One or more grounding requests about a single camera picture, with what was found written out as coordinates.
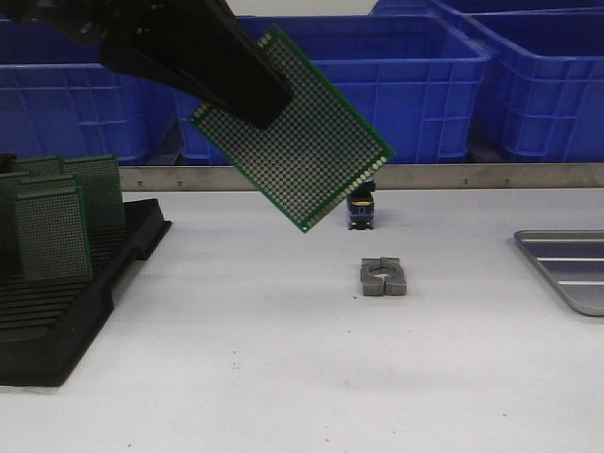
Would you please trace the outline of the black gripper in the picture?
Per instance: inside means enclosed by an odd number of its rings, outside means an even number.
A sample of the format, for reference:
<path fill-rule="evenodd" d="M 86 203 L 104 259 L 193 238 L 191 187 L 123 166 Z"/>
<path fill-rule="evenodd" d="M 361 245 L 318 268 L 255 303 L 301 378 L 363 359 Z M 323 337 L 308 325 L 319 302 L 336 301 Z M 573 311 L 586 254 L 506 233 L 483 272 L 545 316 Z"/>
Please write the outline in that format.
<path fill-rule="evenodd" d="M 1 14 L 18 25 L 42 22 L 79 45 L 129 40 L 160 25 L 202 19 L 211 1 L 3 1 Z"/>

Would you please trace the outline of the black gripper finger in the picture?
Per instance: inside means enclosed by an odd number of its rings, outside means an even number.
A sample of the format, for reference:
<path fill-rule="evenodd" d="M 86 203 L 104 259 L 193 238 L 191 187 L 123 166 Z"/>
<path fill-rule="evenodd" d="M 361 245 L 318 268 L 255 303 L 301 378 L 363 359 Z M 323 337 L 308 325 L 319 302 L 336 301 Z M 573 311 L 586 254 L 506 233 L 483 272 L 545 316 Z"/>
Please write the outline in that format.
<path fill-rule="evenodd" d="M 224 1 L 107 1 L 100 61 L 266 128 L 292 89 Z"/>

